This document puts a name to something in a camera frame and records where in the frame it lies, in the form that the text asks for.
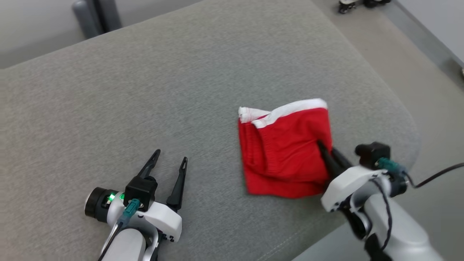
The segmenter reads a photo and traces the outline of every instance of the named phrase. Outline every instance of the floor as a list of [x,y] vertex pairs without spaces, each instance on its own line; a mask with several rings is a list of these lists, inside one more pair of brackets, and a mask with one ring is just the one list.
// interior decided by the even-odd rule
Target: floor
[[[464,161],[464,78],[441,44],[394,3],[341,15],[336,0],[313,0],[398,95],[422,136],[411,170],[422,181]],[[464,169],[395,200],[428,232],[445,260],[461,260]],[[369,260],[345,224],[294,261]]]

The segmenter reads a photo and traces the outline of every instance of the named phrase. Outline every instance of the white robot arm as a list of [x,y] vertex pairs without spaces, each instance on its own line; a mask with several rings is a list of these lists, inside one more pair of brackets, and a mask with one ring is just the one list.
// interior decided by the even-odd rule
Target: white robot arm
[[182,233],[182,207],[187,158],[166,204],[155,202],[156,180],[150,176],[161,151],[156,150],[124,192],[95,188],[85,203],[85,214],[112,230],[99,261],[156,261],[163,240],[177,242]]
[[338,210],[346,216],[372,261],[443,260],[425,230],[390,198],[407,188],[407,174],[381,168],[393,163],[389,161],[390,147],[359,145],[358,166],[352,166],[335,148],[331,154],[322,143],[319,148],[333,178],[321,198],[322,205],[328,212]]

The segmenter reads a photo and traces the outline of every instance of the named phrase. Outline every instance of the red cloth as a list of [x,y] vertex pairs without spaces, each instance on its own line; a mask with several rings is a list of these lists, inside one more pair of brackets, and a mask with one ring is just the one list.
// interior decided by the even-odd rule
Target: red cloth
[[241,107],[238,130],[250,194],[299,198],[323,192],[329,176],[316,141],[332,148],[323,100],[297,101],[271,112]]

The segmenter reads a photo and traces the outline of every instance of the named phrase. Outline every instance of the black cable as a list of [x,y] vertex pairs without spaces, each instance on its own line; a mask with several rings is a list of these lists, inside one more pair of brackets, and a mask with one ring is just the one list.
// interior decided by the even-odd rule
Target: black cable
[[119,223],[119,225],[117,226],[116,228],[116,231],[114,232],[114,234],[110,237],[110,240],[108,240],[108,244],[106,244],[106,247],[105,249],[103,249],[103,252],[101,254],[101,256],[98,258],[98,261],[102,261],[103,257],[105,256],[106,254],[106,251],[108,251],[108,249],[110,248],[110,245],[111,243],[113,242],[113,239],[116,237],[116,235],[119,233],[119,231],[121,230],[121,226],[122,226],[122,222]]
[[383,201],[385,202],[385,206],[387,208],[387,216],[388,216],[387,238],[385,239],[385,242],[383,243],[383,246],[380,248],[381,250],[384,250],[387,247],[388,241],[390,241],[390,237],[392,235],[392,227],[393,227],[392,212],[390,211],[390,204],[388,203],[387,196],[385,194],[385,191],[383,191],[382,186],[380,186],[380,184],[375,179],[371,179],[370,181],[372,181],[372,183],[374,183],[375,186],[382,193]]
[[445,174],[445,173],[447,173],[447,172],[450,172],[450,171],[452,171],[452,170],[455,170],[455,169],[457,169],[457,168],[461,168],[461,167],[464,167],[464,162],[458,163],[458,164],[453,165],[453,166],[451,166],[451,167],[448,167],[448,168],[446,168],[446,169],[444,169],[444,170],[438,172],[437,174],[435,174],[435,175],[429,177],[428,179],[424,180],[423,182],[421,182],[421,183],[419,183],[419,184],[417,184],[417,185],[415,185],[414,182],[412,182],[411,177],[409,176],[409,174],[408,174],[406,171],[403,171],[403,174],[405,174],[406,177],[409,179],[409,182],[411,183],[411,185],[412,185],[415,189],[418,189],[418,188],[424,186],[425,184],[429,183],[430,181],[436,179],[437,177],[439,177],[439,176],[441,176],[441,175],[443,175],[443,174]]

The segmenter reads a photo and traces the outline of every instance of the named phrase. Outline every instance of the gray sofa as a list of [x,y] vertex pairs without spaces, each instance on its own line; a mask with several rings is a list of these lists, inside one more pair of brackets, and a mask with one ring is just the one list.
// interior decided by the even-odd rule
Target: gray sofa
[[6,260],[96,260],[110,229],[84,215],[155,149],[165,202],[189,158],[178,243],[160,260],[291,260],[344,222],[320,196],[247,194],[239,106],[329,105],[334,145],[381,141],[411,167],[404,106],[310,0],[204,0],[1,72]]

